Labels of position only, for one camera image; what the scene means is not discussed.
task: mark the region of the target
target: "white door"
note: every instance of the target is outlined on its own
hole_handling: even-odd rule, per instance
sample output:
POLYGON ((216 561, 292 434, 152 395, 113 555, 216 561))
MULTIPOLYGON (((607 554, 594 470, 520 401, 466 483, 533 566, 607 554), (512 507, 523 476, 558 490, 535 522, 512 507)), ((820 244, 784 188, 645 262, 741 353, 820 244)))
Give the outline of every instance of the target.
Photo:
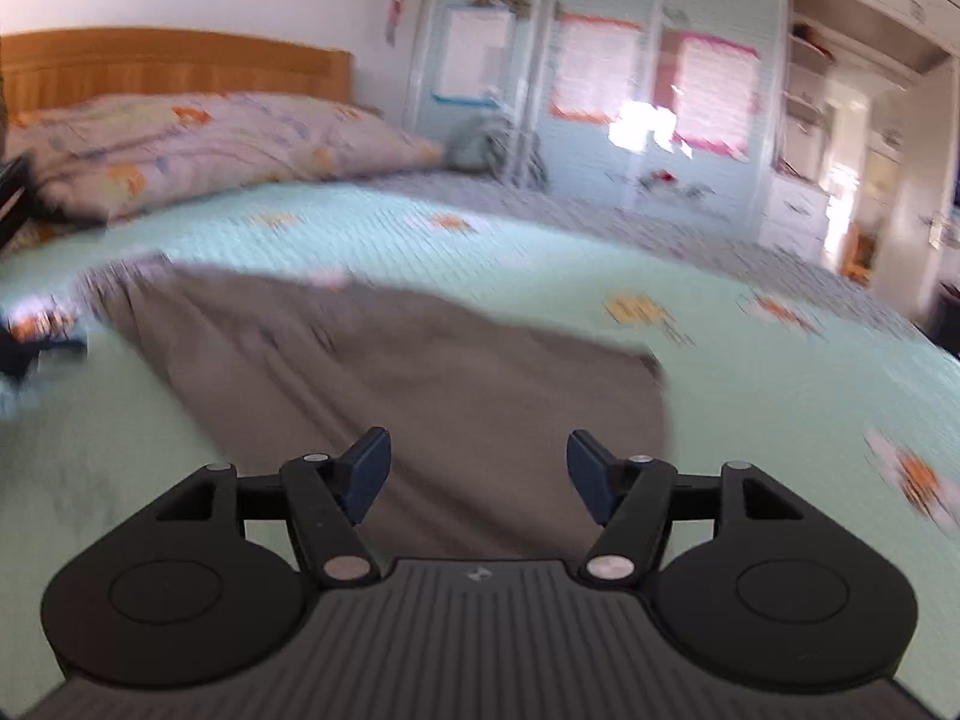
POLYGON ((930 220, 948 215, 953 201, 960 127, 957 58, 923 76, 904 103, 901 189, 881 233, 870 289, 904 317, 923 322, 943 256, 942 248, 930 244, 930 220))

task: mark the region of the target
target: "shelf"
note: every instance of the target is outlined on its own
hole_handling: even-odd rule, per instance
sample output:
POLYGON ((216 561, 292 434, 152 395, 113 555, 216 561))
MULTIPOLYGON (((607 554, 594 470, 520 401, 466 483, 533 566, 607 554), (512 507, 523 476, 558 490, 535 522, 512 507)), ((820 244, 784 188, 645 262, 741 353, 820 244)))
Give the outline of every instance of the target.
POLYGON ((795 95, 784 94, 784 99, 786 100, 787 116, 799 119, 807 124, 816 124, 818 127, 823 124, 824 112, 816 105, 795 97, 795 95))
POLYGON ((805 68, 818 76, 825 76, 833 67, 833 60, 813 43, 790 35, 790 64, 805 68))

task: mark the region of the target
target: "paper with blue border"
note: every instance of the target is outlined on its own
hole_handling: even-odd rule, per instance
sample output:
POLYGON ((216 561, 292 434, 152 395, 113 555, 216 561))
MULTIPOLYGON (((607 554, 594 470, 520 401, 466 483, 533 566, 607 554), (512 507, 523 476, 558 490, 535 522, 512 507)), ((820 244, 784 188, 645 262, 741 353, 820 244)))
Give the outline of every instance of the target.
POLYGON ((514 14, 507 7, 448 5, 445 18, 442 59, 433 82, 434 100, 449 105, 498 108, 503 100, 504 76, 514 42, 517 23, 514 14), (474 22, 473 30, 469 28, 470 20, 474 22), (488 34, 477 35, 479 29, 488 34), (490 55, 491 50, 499 55, 490 55), (495 64, 496 69, 484 67, 484 62, 495 64))

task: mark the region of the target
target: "circular black disc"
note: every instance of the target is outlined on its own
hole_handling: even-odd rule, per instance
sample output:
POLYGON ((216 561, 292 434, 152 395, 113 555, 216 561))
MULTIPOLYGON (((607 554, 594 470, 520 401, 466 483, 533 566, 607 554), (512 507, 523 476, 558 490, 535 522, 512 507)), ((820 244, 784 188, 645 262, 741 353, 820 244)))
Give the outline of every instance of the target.
POLYGON ((209 682, 254 664, 293 632, 299 575, 243 538, 194 522, 148 538, 109 536, 43 595, 47 640, 67 667, 131 688, 209 682))
POLYGON ((800 522, 762 530, 715 538, 659 575, 656 616, 683 651, 718 675, 782 691, 892 675, 917 623, 904 575, 835 529, 829 543, 800 522))

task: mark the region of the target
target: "cabinet handle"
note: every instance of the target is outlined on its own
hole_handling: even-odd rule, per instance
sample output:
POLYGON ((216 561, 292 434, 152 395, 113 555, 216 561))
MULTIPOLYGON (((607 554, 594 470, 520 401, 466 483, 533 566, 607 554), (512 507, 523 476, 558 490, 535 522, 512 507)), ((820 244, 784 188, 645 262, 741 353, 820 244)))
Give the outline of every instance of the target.
POLYGON ((926 23, 926 11, 916 0, 910 0, 910 15, 918 20, 918 22, 926 23))
POLYGON ((810 215, 810 210, 808 208, 803 208, 803 206, 800 205, 794 205, 792 202, 786 203, 785 205, 795 214, 800 214, 802 217, 808 217, 810 215))

